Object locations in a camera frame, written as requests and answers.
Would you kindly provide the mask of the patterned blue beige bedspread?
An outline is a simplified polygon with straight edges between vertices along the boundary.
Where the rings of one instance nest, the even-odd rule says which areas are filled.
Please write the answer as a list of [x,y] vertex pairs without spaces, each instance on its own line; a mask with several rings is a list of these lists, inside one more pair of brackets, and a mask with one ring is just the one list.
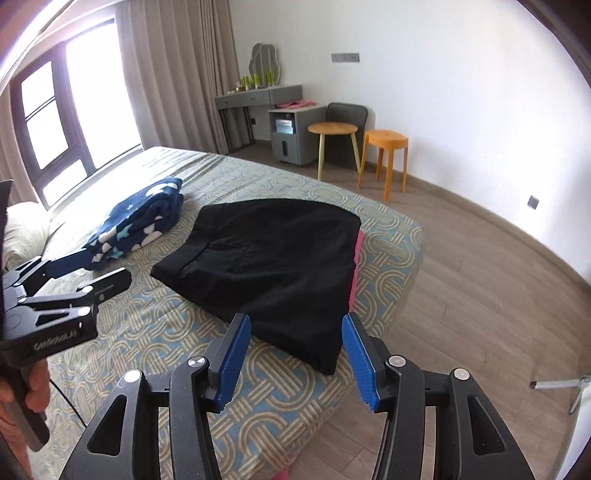
[[252,340],[235,397],[212,415],[225,479],[270,479],[294,463],[355,380],[341,323],[355,312],[386,336],[417,277],[422,227],[362,195],[231,156],[153,147],[72,195],[50,215],[41,254],[82,247],[112,208],[175,177],[177,223],[126,256],[130,287],[106,301],[94,340],[53,355],[50,438],[19,450],[24,479],[55,479],[100,404],[128,370],[167,372],[204,353],[236,313]]

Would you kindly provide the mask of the wavy frame mirror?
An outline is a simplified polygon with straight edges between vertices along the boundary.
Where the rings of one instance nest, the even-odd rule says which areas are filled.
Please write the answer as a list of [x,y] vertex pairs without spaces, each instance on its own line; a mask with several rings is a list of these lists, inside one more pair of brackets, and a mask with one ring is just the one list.
[[276,78],[273,86],[280,84],[281,69],[276,47],[273,44],[256,43],[249,60],[249,75],[263,72],[273,72]]

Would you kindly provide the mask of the grey vanity desk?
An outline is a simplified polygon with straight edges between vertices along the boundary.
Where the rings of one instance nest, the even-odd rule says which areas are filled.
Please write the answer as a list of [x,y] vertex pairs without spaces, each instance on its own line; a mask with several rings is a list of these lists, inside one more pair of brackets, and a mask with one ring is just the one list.
[[228,151],[271,140],[270,110],[304,99],[303,86],[273,86],[217,96],[214,105],[221,119]]

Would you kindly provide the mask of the beige window curtain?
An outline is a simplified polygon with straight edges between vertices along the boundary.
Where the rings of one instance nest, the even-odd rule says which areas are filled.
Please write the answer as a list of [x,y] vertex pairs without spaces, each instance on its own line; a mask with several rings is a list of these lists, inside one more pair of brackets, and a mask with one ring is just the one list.
[[115,24],[144,148],[228,154],[249,142],[242,113],[215,105],[238,83],[228,2],[121,1]]

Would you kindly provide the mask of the green bottles on desk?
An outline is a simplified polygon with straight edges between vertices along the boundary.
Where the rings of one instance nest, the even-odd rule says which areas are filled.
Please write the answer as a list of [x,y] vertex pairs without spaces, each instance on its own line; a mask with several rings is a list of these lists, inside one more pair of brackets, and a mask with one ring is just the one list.
[[263,72],[263,74],[242,76],[240,84],[243,90],[263,89],[272,87],[275,80],[273,72]]

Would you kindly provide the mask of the white tripod leg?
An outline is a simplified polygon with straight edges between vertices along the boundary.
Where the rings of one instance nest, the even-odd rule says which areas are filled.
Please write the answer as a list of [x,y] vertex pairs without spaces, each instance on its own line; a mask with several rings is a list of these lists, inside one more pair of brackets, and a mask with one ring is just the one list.
[[575,389],[577,395],[569,407],[568,413],[572,415],[579,407],[584,390],[590,386],[590,375],[586,374],[580,378],[569,380],[538,381],[533,380],[529,383],[531,390],[564,390]]

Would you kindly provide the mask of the black pants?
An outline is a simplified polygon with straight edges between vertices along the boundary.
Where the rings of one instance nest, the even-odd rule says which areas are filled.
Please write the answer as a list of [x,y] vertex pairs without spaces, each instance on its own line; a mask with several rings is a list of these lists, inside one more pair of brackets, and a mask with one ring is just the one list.
[[256,338],[332,375],[360,227],[358,215],[324,202],[206,205],[150,274],[218,319],[249,316]]

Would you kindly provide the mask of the orange plastic stool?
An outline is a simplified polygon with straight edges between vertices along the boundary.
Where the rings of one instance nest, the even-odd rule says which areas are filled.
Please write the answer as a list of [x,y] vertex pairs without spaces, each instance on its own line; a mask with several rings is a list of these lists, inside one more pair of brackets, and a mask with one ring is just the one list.
[[378,150],[376,178],[380,179],[383,170],[386,170],[383,201],[389,202],[394,179],[394,154],[399,150],[403,151],[402,192],[406,192],[410,139],[406,135],[393,130],[374,129],[366,131],[363,136],[362,159],[358,177],[359,188],[362,187],[370,146],[374,146]]

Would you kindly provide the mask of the dark grey chair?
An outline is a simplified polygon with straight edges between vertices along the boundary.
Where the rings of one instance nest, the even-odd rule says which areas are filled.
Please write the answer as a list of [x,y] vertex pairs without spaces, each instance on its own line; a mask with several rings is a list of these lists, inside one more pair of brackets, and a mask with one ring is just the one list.
[[369,111],[365,106],[331,102],[325,110],[325,120],[356,127],[355,133],[335,134],[325,137],[325,161],[356,171],[355,152],[362,155],[363,136]]

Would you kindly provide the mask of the grey wall switch panel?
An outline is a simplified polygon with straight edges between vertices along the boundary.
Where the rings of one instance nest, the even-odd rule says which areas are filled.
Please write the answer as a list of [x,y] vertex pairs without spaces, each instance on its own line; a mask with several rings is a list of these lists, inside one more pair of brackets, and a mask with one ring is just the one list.
[[359,63],[361,60],[359,53],[332,53],[332,63]]

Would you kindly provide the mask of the round wooden side table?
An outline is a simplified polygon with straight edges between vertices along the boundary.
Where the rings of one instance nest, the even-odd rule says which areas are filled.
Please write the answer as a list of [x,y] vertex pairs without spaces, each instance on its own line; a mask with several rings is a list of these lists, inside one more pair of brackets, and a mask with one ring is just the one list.
[[353,151],[353,159],[355,160],[356,172],[361,170],[361,159],[359,152],[358,140],[356,140],[356,133],[359,127],[346,122],[325,121],[312,123],[308,126],[308,133],[318,136],[318,181],[322,181],[322,174],[325,167],[325,153],[328,150],[335,155],[336,152],[341,153],[344,149],[345,138],[349,139]]

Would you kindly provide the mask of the grey drawer cabinet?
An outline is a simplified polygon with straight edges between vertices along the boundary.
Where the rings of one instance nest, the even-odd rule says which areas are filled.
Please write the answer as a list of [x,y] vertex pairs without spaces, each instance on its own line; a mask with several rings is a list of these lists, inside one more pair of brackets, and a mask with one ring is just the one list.
[[270,138],[273,157],[283,163],[305,166],[318,160],[318,135],[308,127],[325,121],[325,106],[271,109]]

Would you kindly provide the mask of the pink knitted garment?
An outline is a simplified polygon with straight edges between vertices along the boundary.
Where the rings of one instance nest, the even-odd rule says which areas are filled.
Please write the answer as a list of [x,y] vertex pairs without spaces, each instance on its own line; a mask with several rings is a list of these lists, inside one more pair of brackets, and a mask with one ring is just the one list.
[[358,232],[358,237],[356,237],[356,246],[355,251],[353,252],[353,262],[355,262],[355,269],[353,270],[353,279],[351,289],[349,290],[349,312],[355,310],[355,302],[356,302],[356,285],[358,285],[358,278],[359,278],[359,271],[360,271],[360,258],[363,248],[363,237],[365,237],[365,232],[360,228]]

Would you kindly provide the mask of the navy star fleece blanket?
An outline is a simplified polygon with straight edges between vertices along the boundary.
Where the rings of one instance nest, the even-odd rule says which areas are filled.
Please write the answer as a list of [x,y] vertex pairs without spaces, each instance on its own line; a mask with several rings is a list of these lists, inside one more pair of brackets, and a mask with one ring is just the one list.
[[84,245],[83,268],[97,270],[167,233],[181,216],[182,184],[178,177],[165,177],[115,205]]

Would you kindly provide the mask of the pink cloth on cabinet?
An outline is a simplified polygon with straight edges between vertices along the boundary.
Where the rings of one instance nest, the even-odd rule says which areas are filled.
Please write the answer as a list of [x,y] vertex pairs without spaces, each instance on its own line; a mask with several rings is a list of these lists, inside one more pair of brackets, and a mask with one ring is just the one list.
[[287,110],[297,110],[297,109],[315,107],[315,106],[317,106],[317,103],[315,103],[315,101],[296,100],[296,101],[290,101],[290,102],[283,103],[283,104],[277,104],[276,108],[277,109],[287,109]]

